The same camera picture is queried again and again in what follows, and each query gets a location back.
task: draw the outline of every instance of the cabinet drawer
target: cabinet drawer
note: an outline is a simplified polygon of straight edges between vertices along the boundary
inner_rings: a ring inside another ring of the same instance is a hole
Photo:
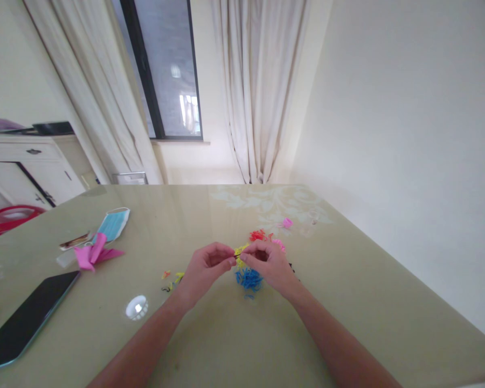
[[[60,159],[59,151],[50,144],[0,143],[0,161],[21,162]]]

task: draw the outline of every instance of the smartphone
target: smartphone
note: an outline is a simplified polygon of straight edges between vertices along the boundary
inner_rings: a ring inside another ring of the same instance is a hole
[[[23,354],[55,311],[80,272],[45,279],[0,328],[0,367]]]

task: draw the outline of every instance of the black window frame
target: black window frame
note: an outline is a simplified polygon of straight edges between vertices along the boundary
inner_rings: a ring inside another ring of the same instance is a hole
[[[187,9],[189,12],[189,29],[190,29],[190,43],[192,46],[192,62],[194,65],[194,77],[196,80],[196,97],[198,99],[198,116],[199,116],[199,136],[175,136],[166,135],[163,127],[162,116],[160,114],[160,108],[158,100],[156,99],[156,91],[153,83],[153,76],[151,75],[151,68],[149,67],[149,61],[147,59],[146,46],[144,45],[144,38],[142,35],[142,29],[140,28],[140,22],[138,20],[138,13],[136,12],[135,0],[120,0],[122,6],[122,13],[126,21],[128,28],[129,40],[135,53],[136,66],[142,81],[142,87],[144,89],[145,98],[147,100],[147,106],[149,109],[149,115],[153,122],[153,128],[155,130],[156,140],[179,140],[179,141],[203,141],[203,124],[201,122],[201,107],[199,104],[199,86],[198,86],[198,72],[196,68],[196,51],[194,48],[194,34],[192,30],[192,15],[190,11],[190,0],[187,0]]]

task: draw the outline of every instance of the blue surgical mask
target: blue surgical mask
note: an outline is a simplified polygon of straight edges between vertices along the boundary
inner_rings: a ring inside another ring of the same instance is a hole
[[[106,217],[102,221],[97,233],[104,233],[106,235],[107,242],[115,240],[118,236],[120,236],[120,233],[124,229],[126,222],[128,221],[130,211],[131,210],[127,207],[120,207],[118,209],[110,210],[106,213]]]

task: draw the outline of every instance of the red plastic container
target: red plastic container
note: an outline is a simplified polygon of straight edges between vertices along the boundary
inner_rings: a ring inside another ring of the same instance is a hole
[[[0,235],[39,216],[45,210],[35,206],[19,205],[0,210]]]

